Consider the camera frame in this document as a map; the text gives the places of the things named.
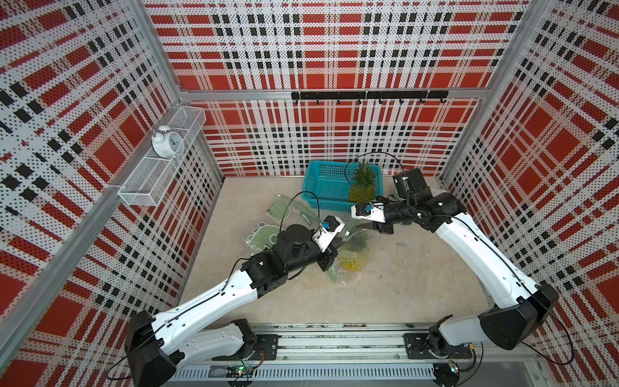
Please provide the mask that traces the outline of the orange-yellow pineapple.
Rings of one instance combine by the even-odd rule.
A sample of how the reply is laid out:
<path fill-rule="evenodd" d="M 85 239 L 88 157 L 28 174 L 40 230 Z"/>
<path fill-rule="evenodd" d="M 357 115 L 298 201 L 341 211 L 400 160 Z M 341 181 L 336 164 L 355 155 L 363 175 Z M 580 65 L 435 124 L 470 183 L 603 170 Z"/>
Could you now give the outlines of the orange-yellow pineapple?
<path fill-rule="evenodd" d="M 368 237 L 364 233 L 353 235 L 339 249 L 339 264 L 349 272 L 359 272 L 365 268 L 369 260 Z"/>

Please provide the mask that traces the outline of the clear zip-top bag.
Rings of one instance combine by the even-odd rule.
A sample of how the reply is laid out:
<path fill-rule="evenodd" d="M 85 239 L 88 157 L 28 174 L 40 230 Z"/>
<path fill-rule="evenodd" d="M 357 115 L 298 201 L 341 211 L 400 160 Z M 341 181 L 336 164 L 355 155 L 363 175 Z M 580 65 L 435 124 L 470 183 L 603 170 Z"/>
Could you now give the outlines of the clear zip-top bag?
<path fill-rule="evenodd" d="M 338 247 L 338 256 L 327 272 L 334 284 L 346 284 L 360 275 L 370 258 L 369 239 L 368 233 L 361 226 L 344 233 L 343 243 Z"/>
<path fill-rule="evenodd" d="M 260 221 L 246 238 L 250 254 L 262 252 L 277 243 L 277 235 L 292 224 L 301 224 L 315 230 L 319 223 L 319 211 L 303 204 L 299 198 L 292 199 L 278 194 L 265 211 L 265 221 Z"/>

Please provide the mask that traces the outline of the green-yellow pineapple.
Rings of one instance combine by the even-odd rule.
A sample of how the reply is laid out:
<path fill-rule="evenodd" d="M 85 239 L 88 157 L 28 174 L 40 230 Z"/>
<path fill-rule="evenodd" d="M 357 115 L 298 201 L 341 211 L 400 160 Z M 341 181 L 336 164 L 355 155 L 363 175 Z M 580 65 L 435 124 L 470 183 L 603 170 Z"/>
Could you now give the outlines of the green-yellow pineapple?
<path fill-rule="evenodd" d="M 359 163 L 352 174 L 352 186 L 348 200 L 351 203 L 369 203 L 376 197 L 377 173 L 367 162 Z"/>

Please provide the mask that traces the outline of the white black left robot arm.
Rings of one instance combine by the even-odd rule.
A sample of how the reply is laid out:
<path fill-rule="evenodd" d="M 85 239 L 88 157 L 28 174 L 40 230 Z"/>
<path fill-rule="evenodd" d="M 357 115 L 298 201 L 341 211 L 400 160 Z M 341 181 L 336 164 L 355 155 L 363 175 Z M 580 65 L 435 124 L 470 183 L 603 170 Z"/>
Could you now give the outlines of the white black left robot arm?
<path fill-rule="evenodd" d="M 134 314 L 124 344 L 133 384 L 161 386 L 178 369 L 199 359 L 249 356 L 257 337 L 246 320 L 217 330 L 208 326 L 285 285 L 309 265 L 330 269 L 343 228 L 343 220 L 332 215 L 315 231 L 293 224 L 277 235 L 272 247 L 238 260 L 228 278 L 210 290 L 168 311 Z"/>

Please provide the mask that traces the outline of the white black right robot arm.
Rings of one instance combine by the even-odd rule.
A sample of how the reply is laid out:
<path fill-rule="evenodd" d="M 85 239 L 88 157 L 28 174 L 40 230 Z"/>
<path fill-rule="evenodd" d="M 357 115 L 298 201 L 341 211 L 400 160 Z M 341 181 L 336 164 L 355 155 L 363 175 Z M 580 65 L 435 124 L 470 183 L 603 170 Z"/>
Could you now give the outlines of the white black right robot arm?
<path fill-rule="evenodd" d="M 479 314 L 440 322 L 438 335 L 443 343 L 491 342 L 512 350 L 546 322 L 559 300 L 551 285 L 540 285 L 517 268 L 456 197 L 432 193 L 419 169 L 393 180 L 398 200 L 379 207 L 379 222 L 411 222 L 437 235 L 463 259 L 493 301 Z"/>

